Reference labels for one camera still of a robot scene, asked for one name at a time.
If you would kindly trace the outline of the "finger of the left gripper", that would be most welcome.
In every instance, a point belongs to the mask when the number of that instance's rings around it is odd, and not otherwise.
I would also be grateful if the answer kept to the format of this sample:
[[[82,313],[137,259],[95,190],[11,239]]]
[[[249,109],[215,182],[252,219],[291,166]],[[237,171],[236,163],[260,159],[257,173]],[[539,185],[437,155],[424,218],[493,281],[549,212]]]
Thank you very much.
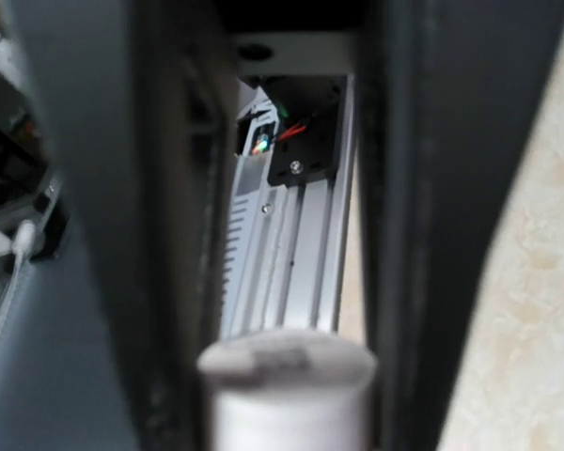
[[[385,450],[440,441],[479,280],[564,29],[564,1],[12,1],[44,142],[145,450],[198,450],[237,60],[357,82],[367,342]]]

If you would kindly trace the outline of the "white pill bottle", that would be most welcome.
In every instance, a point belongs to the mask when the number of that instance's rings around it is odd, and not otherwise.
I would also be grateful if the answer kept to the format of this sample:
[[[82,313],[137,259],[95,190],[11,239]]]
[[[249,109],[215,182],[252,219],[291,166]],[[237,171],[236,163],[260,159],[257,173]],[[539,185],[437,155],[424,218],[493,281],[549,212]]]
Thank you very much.
[[[219,341],[197,369],[209,450],[369,450],[377,360],[336,334],[272,329]]]

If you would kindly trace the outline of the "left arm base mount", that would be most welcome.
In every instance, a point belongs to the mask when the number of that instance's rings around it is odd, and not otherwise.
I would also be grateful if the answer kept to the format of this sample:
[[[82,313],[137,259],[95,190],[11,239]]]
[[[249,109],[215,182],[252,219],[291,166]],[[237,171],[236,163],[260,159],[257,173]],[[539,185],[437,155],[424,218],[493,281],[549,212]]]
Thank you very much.
[[[262,89],[279,119],[268,183],[293,187],[336,176],[345,76],[275,76]]]

